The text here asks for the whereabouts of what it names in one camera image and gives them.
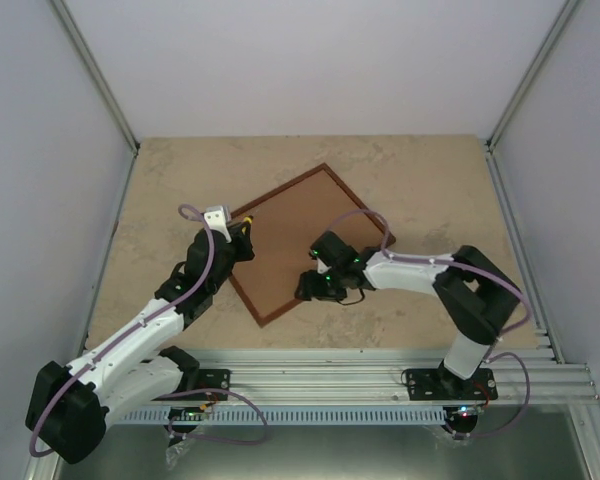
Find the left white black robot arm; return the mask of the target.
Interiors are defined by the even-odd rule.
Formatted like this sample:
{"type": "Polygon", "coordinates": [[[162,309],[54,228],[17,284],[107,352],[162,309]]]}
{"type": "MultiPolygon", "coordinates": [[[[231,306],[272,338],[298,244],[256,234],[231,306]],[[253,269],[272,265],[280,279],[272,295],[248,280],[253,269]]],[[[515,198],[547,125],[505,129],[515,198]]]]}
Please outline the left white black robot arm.
{"type": "Polygon", "coordinates": [[[226,383],[203,383],[199,361],[166,346],[198,320],[233,267],[254,257],[251,220],[205,222],[146,306],[118,332],[66,365],[55,361],[35,379],[25,425],[29,452],[69,464],[90,455],[121,417],[155,399],[228,396],[226,383]]]}

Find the yellow handled screwdriver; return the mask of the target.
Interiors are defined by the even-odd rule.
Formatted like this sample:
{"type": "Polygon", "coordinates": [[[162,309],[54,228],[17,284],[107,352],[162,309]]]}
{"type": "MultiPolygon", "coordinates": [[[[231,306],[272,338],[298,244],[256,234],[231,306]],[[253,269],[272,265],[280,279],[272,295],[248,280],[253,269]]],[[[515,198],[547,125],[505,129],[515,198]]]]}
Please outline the yellow handled screwdriver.
{"type": "Polygon", "coordinates": [[[242,225],[241,225],[241,233],[245,236],[249,235],[251,232],[252,224],[253,224],[253,216],[252,215],[248,215],[248,216],[244,217],[243,221],[242,221],[242,225]]]}

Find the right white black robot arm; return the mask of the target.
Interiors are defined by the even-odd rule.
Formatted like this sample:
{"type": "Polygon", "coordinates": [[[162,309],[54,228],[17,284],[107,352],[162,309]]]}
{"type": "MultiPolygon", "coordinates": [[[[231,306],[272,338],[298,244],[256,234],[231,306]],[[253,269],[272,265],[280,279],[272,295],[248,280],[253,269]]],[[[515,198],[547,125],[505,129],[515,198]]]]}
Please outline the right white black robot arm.
{"type": "Polygon", "coordinates": [[[360,252],[332,231],[310,247],[316,267],[300,274],[300,301],[346,303],[349,291],[404,290],[435,296],[457,330],[434,377],[451,399],[475,387],[475,372],[525,302],[518,287],[480,250],[463,246],[438,256],[401,255],[385,246],[360,252]]]}

